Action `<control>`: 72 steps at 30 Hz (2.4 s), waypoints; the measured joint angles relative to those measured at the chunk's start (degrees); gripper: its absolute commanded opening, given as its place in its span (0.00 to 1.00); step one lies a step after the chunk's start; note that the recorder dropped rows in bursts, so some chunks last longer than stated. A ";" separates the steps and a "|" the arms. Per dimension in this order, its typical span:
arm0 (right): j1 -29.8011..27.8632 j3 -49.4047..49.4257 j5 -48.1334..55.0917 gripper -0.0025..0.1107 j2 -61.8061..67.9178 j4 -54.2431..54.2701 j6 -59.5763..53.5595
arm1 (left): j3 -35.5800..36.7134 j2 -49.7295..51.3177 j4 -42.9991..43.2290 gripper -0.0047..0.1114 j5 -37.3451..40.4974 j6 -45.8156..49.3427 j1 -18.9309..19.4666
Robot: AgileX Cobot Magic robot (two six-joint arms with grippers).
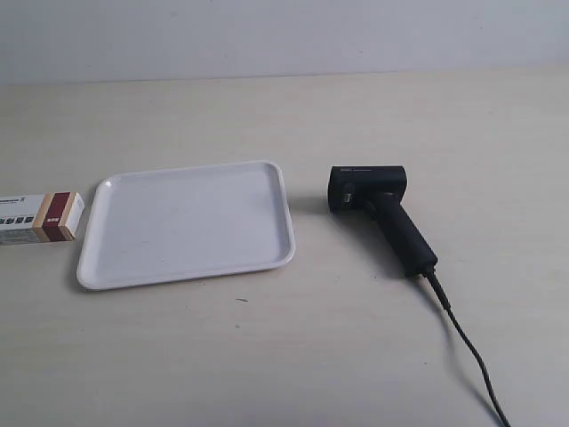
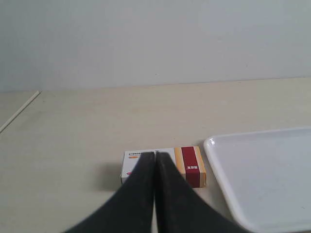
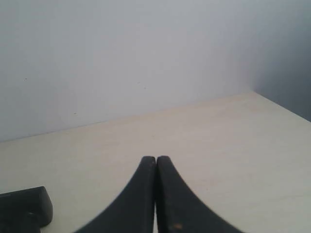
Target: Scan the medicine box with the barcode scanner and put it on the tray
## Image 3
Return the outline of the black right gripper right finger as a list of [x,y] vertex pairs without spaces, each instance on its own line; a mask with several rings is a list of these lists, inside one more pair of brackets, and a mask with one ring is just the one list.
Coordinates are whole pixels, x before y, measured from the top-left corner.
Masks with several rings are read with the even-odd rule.
[[157,158],[156,218],[159,233],[238,233],[184,182],[170,157]]

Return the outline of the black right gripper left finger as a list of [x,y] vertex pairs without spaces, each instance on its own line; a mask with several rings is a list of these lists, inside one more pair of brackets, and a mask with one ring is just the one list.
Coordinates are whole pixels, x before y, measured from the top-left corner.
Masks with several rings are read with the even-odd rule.
[[78,233],[151,233],[154,227],[156,159],[142,157],[115,200]]

